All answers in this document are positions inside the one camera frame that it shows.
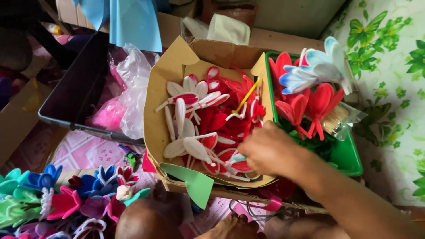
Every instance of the pink patterned mat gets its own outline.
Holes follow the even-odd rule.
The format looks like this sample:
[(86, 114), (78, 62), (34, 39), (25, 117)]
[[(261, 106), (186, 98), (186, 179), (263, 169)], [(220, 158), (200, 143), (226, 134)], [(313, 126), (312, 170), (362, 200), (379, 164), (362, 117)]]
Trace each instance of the pink patterned mat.
[[(39, 123), (21, 143), (19, 148), (12, 154), (5, 166), (0, 168), (0, 173), (5, 175), (13, 168), (22, 170), (34, 170), (41, 162), (47, 143), (52, 137), (54, 128), (50, 125)], [(143, 155), (143, 147), (132, 148)], [(96, 168), (100, 165), (122, 165), (124, 151), (118, 147), (117, 142), (100, 139), (82, 131), (70, 131), (62, 140), (56, 150), (54, 165), (62, 165), (63, 170), (79, 168)], [(139, 168), (135, 174), (141, 177), (137, 183), (138, 188), (149, 188), (155, 184), (152, 173), (145, 173)], [(208, 208), (195, 220), (180, 227), (185, 239), (191, 239), (201, 235), (214, 227), (219, 221), (231, 213), (229, 206), (239, 215), (245, 214), (249, 221), (247, 207), (238, 202), (232, 202), (226, 198), (211, 198)], [(262, 209), (252, 208), (256, 215), (264, 215)], [(264, 222), (259, 222), (260, 231), (264, 228)]]

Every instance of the blue paper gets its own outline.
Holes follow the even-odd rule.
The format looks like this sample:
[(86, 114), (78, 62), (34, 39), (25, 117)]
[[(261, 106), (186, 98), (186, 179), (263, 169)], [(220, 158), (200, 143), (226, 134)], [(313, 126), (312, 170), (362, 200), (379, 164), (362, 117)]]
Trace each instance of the blue paper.
[(152, 0), (110, 0), (109, 42), (132, 43), (140, 50), (162, 52)]
[(97, 31), (109, 19), (109, 0), (72, 0), (72, 2), (76, 7), (80, 3), (85, 17)]

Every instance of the black plastic bin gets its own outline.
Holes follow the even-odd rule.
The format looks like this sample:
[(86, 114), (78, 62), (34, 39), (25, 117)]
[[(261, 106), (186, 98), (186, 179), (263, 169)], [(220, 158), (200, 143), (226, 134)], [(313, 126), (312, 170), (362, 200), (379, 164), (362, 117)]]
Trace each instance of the black plastic bin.
[(38, 116), (48, 124), (112, 141), (143, 145), (143, 138), (131, 139), (122, 133), (85, 126), (85, 120), (93, 114), (91, 105), (99, 102), (109, 70), (108, 44), (109, 35), (105, 33), (98, 32), (91, 37), (41, 106)]

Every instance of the white plastic bag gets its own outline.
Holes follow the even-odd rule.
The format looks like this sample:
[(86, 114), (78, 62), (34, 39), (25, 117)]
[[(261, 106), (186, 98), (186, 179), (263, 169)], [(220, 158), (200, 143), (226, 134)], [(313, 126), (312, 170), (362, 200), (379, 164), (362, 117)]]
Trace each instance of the white plastic bag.
[(143, 108), (146, 102), (149, 73), (158, 61), (159, 55), (150, 51), (142, 53), (129, 43), (126, 43), (123, 49), (128, 56), (118, 63), (116, 71), (128, 89), (119, 97), (119, 101), (127, 108), (120, 127), (129, 138), (140, 139), (143, 138)]

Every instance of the green plastic basket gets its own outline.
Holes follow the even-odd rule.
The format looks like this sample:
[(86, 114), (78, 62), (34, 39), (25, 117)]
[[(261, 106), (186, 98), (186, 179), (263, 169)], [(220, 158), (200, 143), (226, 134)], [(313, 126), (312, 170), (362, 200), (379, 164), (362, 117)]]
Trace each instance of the green plastic basket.
[[(272, 82), (272, 76), (270, 73), (270, 66), (268, 58), (272, 58), (273, 60), (276, 60), (276, 58), (279, 56), (280, 52), (278, 51), (269, 51), (266, 53), (266, 67), (267, 67), (267, 78), (269, 81), (269, 90), (270, 90), (270, 97), (272, 102), (272, 110), (273, 110), (273, 121), (280, 125), (278, 121), (278, 112), (276, 111), (275, 106), (275, 98), (273, 93), (273, 82)], [(292, 61), (294, 62), (296, 59), (300, 57), (300, 55), (297, 54), (289, 54)], [(351, 133), (347, 136), (345, 141), (335, 141), (335, 143), (332, 146), (332, 154), (330, 156), (329, 162), (335, 163), (338, 165), (338, 171), (343, 173), (346, 176), (354, 177), (354, 176), (360, 176), (363, 173), (363, 166), (359, 158), (359, 154), (357, 152), (356, 145), (354, 143), (353, 136)]]

